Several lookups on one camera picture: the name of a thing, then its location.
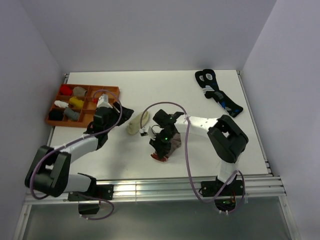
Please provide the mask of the mauve sock with red stripe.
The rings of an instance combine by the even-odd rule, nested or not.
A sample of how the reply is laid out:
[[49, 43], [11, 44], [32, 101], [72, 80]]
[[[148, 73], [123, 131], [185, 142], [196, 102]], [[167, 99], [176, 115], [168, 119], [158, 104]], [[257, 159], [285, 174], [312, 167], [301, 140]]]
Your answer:
[[164, 157], [160, 158], [156, 152], [152, 153], [150, 156], [159, 162], [166, 162], [168, 158], [173, 154], [173, 152], [182, 146], [181, 134], [176, 133], [170, 142], [170, 151]]

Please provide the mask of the cream ankle sock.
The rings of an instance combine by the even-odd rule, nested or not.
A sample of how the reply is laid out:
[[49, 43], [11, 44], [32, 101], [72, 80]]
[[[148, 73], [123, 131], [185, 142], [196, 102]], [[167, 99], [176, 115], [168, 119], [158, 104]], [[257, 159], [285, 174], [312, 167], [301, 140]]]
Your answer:
[[136, 115], [132, 120], [129, 121], [128, 125], [126, 126], [126, 132], [129, 135], [135, 135], [137, 134], [141, 127], [140, 127], [140, 120], [142, 120], [142, 126], [144, 127], [150, 118], [150, 114], [148, 111], [146, 111], [144, 114], [141, 112], [138, 115]]

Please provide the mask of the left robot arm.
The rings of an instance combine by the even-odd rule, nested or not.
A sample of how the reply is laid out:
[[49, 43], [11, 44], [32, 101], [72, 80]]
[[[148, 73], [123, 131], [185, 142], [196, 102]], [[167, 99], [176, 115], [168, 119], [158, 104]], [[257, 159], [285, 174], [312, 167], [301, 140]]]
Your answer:
[[93, 120], [83, 135], [60, 146], [41, 146], [26, 174], [24, 185], [32, 196], [42, 200], [58, 197], [70, 184], [70, 165], [84, 155], [99, 150], [108, 140], [108, 133], [128, 121], [134, 110], [115, 102], [112, 107], [96, 108]]

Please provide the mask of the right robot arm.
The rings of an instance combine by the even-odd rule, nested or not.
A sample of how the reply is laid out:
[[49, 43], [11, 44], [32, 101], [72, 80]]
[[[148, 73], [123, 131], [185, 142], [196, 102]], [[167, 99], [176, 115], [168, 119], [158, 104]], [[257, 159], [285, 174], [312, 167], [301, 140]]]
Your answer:
[[222, 195], [227, 195], [233, 190], [238, 158], [245, 150], [249, 138], [230, 116], [205, 118], [187, 116], [179, 111], [168, 114], [161, 109], [155, 114], [153, 121], [160, 128], [160, 132], [155, 132], [151, 126], [147, 131], [150, 137], [149, 144], [154, 148], [152, 158], [166, 162], [181, 146], [181, 133], [208, 138], [221, 159], [216, 189]]

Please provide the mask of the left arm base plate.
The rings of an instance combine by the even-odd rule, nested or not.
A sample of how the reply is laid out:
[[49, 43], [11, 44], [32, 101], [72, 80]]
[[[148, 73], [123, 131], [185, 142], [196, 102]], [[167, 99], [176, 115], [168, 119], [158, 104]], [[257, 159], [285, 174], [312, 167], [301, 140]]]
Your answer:
[[112, 200], [114, 193], [113, 184], [97, 185], [91, 192], [69, 192], [67, 200], [69, 202], [81, 202], [81, 201], [96, 201], [99, 200]]

